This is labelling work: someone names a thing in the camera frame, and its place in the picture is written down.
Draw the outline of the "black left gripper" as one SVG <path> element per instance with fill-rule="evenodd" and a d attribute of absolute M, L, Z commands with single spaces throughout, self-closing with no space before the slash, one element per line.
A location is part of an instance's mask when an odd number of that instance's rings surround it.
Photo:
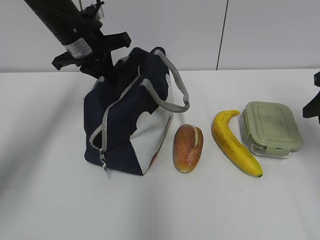
<path fill-rule="evenodd" d="M 127 32 L 104 35 L 98 22 L 57 21 L 51 32 L 66 49 L 55 57 L 52 65 L 60 70 L 68 65 L 80 65 L 80 71 L 95 79 L 104 77 L 113 87 L 118 85 L 111 51 L 128 48 L 132 42 Z"/>

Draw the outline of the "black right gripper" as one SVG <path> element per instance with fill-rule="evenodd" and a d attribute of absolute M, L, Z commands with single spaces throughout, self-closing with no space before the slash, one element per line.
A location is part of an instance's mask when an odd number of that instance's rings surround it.
<path fill-rule="evenodd" d="M 314 77 L 314 85 L 320 87 L 320 71 Z M 318 117 L 320 121 L 320 92 L 302 109 L 302 116 L 305 119 Z"/>

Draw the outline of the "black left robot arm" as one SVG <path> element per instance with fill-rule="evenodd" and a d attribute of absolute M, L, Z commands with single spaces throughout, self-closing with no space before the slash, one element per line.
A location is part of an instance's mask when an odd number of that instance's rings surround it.
<path fill-rule="evenodd" d="M 55 57 L 52 65 L 61 68 L 76 65 L 84 74 L 106 78 L 112 86 L 120 84 L 112 60 L 112 51 L 128 48 L 132 42 L 127 32 L 104 35 L 103 0 L 78 9 L 71 0 L 27 0 L 26 4 L 63 45 L 66 52 Z"/>

